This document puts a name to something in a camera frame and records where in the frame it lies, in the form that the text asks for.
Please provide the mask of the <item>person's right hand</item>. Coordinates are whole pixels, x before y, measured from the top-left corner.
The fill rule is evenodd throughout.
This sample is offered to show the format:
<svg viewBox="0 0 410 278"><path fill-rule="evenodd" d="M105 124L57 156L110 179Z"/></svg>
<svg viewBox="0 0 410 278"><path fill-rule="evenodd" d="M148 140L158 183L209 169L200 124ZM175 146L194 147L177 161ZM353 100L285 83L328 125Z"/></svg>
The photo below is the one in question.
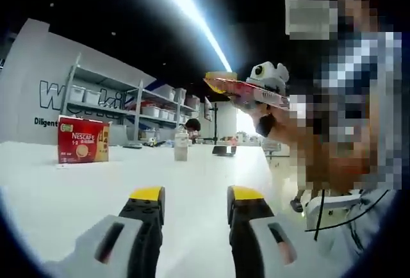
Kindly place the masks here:
<svg viewBox="0 0 410 278"><path fill-rule="evenodd" d="M268 104L257 104L250 110L250 116L257 134L291 146L291 136L286 119L283 119L283 110Z"/></svg>

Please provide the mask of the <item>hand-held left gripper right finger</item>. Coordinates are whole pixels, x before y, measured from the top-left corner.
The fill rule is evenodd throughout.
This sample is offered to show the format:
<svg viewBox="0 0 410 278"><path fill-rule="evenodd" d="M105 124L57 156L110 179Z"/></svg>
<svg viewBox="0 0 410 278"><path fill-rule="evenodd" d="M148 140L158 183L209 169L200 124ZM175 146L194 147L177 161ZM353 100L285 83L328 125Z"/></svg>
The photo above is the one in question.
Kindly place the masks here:
<svg viewBox="0 0 410 278"><path fill-rule="evenodd" d="M237 277L307 277L306 252L291 238L264 196L244 186L227 189L229 243Z"/></svg>

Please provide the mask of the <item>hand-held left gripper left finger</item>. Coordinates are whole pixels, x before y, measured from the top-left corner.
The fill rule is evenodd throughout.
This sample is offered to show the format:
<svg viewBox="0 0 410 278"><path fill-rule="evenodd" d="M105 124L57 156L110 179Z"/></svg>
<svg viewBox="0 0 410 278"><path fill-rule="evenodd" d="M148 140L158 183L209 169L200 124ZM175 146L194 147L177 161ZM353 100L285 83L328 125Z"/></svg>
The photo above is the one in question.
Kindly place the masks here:
<svg viewBox="0 0 410 278"><path fill-rule="evenodd" d="M154 277L163 241L165 188L135 190L118 215L81 234L73 252L51 263L52 277Z"/></svg>

